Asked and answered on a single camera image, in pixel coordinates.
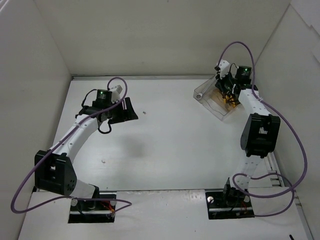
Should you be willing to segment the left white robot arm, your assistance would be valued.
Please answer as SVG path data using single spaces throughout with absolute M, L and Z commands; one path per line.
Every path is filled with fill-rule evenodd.
M 49 150 L 40 150 L 34 157 L 35 187 L 61 196 L 82 199 L 89 210 L 100 204 L 100 190 L 93 184 L 77 178 L 74 160 L 88 138 L 101 124 L 108 126 L 137 120 L 129 97 L 120 96 L 122 87 L 117 85 L 109 89 L 98 89 L 96 99 L 91 105 L 81 105 L 75 116 L 75 122 L 63 138 Z

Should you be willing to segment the large silver ratchet wrench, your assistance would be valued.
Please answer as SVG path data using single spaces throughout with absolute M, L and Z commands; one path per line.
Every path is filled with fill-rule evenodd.
M 213 87 L 215 86 L 216 77 L 213 76 L 209 78 L 206 82 L 200 85 L 198 88 L 194 90 L 194 98 L 196 100 L 201 100 L 204 98 L 206 94 L 208 94 Z

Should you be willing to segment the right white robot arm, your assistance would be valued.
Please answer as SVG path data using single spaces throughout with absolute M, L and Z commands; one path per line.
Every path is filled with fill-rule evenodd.
M 237 66 L 235 76 L 231 64 L 222 61 L 217 70 L 215 87 L 228 110 L 241 105 L 248 119 L 240 137 L 240 147 L 245 152 L 245 161 L 229 178 L 232 188 L 247 191 L 257 165 L 275 150 L 281 120 L 272 115 L 260 99 L 256 85 L 252 84 L 249 66 Z

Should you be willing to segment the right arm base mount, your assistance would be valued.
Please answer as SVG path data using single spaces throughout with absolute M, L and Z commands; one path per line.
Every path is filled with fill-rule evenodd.
M 228 178 L 224 187 L 205 191 L 209 220 L 254 218 L 250 198 L 231 186 Z

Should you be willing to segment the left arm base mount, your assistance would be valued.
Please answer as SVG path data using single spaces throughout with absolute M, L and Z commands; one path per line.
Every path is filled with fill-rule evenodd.
M 69 224 L 113 223 L 117 202 L 115 193 L 100 193 L 100 198 L 108 200 L 73 199 L 69 209 Z

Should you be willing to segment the yellow needle nose pliers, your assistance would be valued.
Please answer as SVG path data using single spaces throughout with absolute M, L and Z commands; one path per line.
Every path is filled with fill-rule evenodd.
M 225 96 L 222 97 L 222 99 L 226 105 L 232 108 L 235 108 L 238 105 L 237 100 L 234 98 L 232 94 L 226 94 Z

